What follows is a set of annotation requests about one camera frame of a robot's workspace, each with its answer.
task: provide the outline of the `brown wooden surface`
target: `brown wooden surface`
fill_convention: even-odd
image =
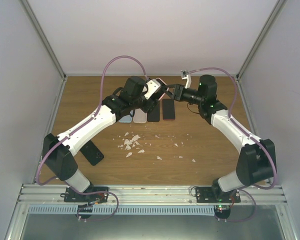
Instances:
[[[126,79],[127,77],[106,77],[103,98],[116,88],[123,87]],[[178,76],[164,76],[162,79],[167,84],[185,84]],[[197,88],[198,83],[199,78],[192,77],[191,87]],[[217,83],[218,99],[229,107],[234,97],[232,82],[227,77],[217,77]],[[98,105],[99,91],[100,77],[69,77],[52,133],[62,133],[90,114]],[[91,166],[79,152],[75,156],[79,169],[92,183],[105,185],[211,185],[214,179],[233,171],[239,156],[235,147],[198,114],[191,113],[185,102],[175,101],[174,104],[175,120],[163,120],[160,105],[160,122],[118,122],[103,130],[92,141],[105,155],[104,160]],[[194,105],[189,107],[198,111]],[[236,100],[233,115],[248,127],[240,96]],[[141,137],[138,140],[140,146],[136,146],[140,149],[118,148],[124,143],[123,139],[131,139],[133,135]],[[52,175],[44,166],[41,180]]]

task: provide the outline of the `white wall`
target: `white wall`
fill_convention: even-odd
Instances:
[[[33,180],[60,82],[19,1],[0,1],[0,240]]]
[[[29,0],[63,70],[101,74],[118,55],[148,74],[237,73],[277,0]],[[120,60],[111,74],[141,73]]]
[[[300,235],[300,1],[287,1],[241,82],[260,135],[275,143]]]

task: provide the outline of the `ribbed metal strip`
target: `ribbed metal strip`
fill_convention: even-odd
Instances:
[[[94,205],[92,215],[107,215],[115,210],[115,205]],[[76,214],[77,205],[60,204],[31,204],[29,214]],[[150,205],[122,205],[116,215],[205,215],[213,216],[213,206],[150,206]]]

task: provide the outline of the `phone case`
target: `phone case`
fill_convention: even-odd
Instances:
[[[148,122],[160,122],[160,102],[152,110],[152,112],[147,114],[146,120]]]
[[[131,115],[123,116],[120,120],[119,123],[124,123],[124,124],[129,124],[132,122],[132,116],[134,115],[134,111],[130,111]]]
[[[162,115],[163,120],[175,120],[175,102],[173,99],[163,99],[162,100]]]
[[[136,124],[145,124],[147,122],[147,114],[140,108],[136,109],[134,112],[133,122]]]

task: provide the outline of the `black mounting base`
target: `black mounting base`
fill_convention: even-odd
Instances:
[[[210,186],[198,186],[195,188],[195,197],[197,203],[226,203],[231,204],[234,200],[234,203],[240,203],[240,195],[233,194],[233,200],[231,199],[230,194],[233,191],[229,192],[229,194],[223,194],[219,200],[216,199],[214,192],[212,191],[212,187]]]
[[[98,191],[109,191],[107,186],[94,186],[89,189],[89,192],[98,192]],[[65,203],[91,203],[97,201],[99,204],[106,203],[108,201],[108,195],[99,193],[91,195],[81,195],[73,191],[70,187],[67,187],[65,193],[60,194],[64,198]]]

